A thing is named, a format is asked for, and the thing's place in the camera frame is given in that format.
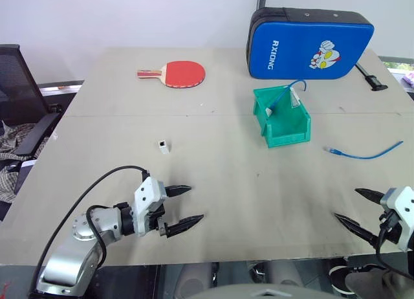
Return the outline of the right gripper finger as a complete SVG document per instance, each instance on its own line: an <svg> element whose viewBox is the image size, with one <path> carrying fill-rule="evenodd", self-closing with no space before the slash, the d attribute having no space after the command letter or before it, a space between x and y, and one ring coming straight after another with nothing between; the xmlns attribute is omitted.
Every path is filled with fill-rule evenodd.
<svg viewBox="0 0 414 299"><path fill-rule="evenodd" d="M369 200L373 203L376 203L378 205L380 205L381 199L384 196L384 193L382 193L382 192L375 191L375 190L370 190L370 189L367 189L367 188L355 188L354 190L355 190L355 192L357 192L358 194L360 194L361 196L363 196L367 200Z"/></svg>
<svg viewBox="0 0 414 299"><path fill-rule="evenodd" d="M334 213L333 215L348 231L368 242L373 248L378 247L378 236L362 228L358 222L347 216L338 213Z"/></svg>

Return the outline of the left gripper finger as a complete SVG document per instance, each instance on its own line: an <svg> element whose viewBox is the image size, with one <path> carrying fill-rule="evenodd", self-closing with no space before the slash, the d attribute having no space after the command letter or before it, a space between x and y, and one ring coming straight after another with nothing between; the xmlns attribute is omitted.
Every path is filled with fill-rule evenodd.
<svg viewBox="0 0 414 299"><path fill-rule="evenodd" d="M204 217L204 214L190 216L190 217L181 219L175 225L171 225L171 226L166 225L166 237L170 238L172 236L176 236L177 234L181 234L189 230L191 227L196 225L203 217Z"/></svg>
<svg viewBox="0 0 414 299"><path fill-rule="evenodd" d="M191 190L191 186L187 185L172 185L166 186L165 191L168 197L176 197Z"/></svg>

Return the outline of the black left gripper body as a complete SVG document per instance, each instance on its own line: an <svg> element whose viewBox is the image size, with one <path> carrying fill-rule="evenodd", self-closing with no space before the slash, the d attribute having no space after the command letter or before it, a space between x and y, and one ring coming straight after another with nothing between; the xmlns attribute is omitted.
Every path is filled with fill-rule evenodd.
<svg viewBox="0 0 414 299"><path fill-rule="evenodd" d="M164 214L164 198L152 199L146 213L146 233L156 230L161 236L166 235L167 224Z"/></svg>

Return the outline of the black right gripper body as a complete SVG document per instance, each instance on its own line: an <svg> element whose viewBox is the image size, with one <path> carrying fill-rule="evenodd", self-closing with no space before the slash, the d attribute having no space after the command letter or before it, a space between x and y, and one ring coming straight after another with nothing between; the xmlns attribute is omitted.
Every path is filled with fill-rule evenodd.
<svg viewBox="0 0 414 299"><path fill-rule="evenodd" d="M380 233L378 235L378 246L388 240L397 244L401 235L400 218L395 210L384 212L380 217Z"/></svg>

